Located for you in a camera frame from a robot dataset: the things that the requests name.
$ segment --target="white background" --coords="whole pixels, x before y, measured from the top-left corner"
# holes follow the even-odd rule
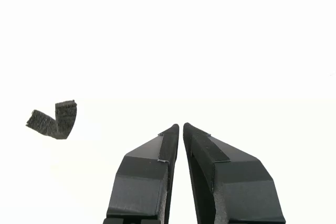
[[[185,122],[334,220],[336,0],[0,0],[0,223],[102,223],[125,153]],[[25,126],[78,103],[69,138]],[[170,223],[196,223],[180,136]]]

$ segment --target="gray foam piece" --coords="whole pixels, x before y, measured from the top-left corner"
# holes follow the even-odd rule
[[[55,119],[38,110],[32,112],[26,126],[44,136],[67,139],[76,120],[77,104],[74,100],[55,104]]]

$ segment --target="black tool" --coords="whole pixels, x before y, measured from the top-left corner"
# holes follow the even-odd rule
[[[128,153],[116,174],[103,224],[168,224],[179,127]],[[184,125],[198,224],[285,224],[273,179],[262,163]]]

